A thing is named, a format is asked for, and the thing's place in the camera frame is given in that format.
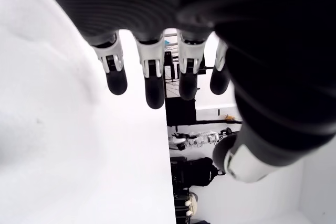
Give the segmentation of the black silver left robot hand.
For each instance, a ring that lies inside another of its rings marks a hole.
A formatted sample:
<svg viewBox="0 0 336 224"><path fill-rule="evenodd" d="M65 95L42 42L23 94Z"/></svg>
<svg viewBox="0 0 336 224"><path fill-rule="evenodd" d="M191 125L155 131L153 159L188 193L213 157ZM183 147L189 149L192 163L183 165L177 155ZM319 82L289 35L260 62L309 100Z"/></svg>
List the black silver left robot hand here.
<svg viewBox="0 0 336 224"><path fill-rule="evenodd" d="M335 0L56 0L99 55L111 91L127 84L112 54L117 31L133 33L148 105L163 103L163 32L180 44L180 96L193 99L209 34L220 44L211 90L229 82L243 124L215 148L217 166L253 183L326 145L335 136Z"/></svg>

